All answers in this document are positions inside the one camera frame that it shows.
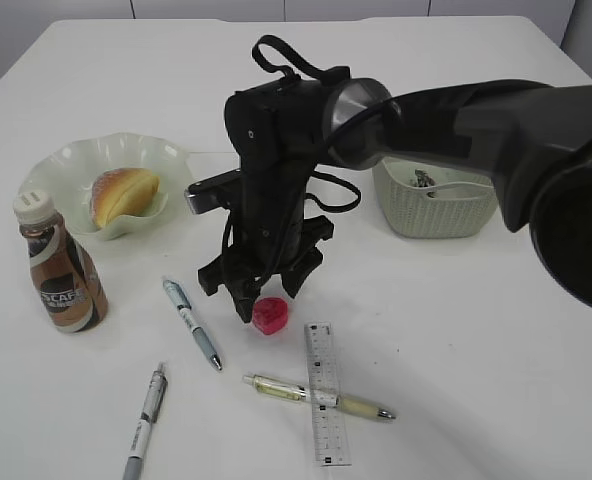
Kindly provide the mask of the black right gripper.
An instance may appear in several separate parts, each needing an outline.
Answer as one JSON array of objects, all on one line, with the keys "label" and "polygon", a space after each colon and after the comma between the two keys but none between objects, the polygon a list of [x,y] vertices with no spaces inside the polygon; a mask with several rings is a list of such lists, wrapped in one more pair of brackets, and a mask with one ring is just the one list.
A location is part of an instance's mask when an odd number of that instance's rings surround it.
[{"label": "black right gripper", "polygon": [[306,184],[320,158],[322,116],[332,90],[315,80],[282,79],[234,93],[224,121],[239,156],[242,198],[228,210],[219,256],[199,269],[208,295],[226,287],[248,324],[274,275],[295,298],[322,263],[316,244],[333,235],[324,216],[305,219]]}]

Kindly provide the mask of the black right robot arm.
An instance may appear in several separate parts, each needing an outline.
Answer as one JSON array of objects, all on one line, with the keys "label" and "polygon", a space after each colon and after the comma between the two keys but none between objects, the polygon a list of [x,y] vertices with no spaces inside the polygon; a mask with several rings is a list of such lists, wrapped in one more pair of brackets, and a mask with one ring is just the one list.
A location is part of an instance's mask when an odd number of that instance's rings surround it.
[{"label": "black right robot arm", "polygon": [[195,213],[229,213],[198,280],[210,295],[225,287],[242,320],[271,277],[295,295],[322,262],[332,223],[303,213],[317,167],[385,158],[487,177],[507,229],[528,228],[548,273],[592,308],[592,85],[500,80],[394,97],[372,79],[294,76],[234,93],[224,118],[239,167],[186,196]]}]

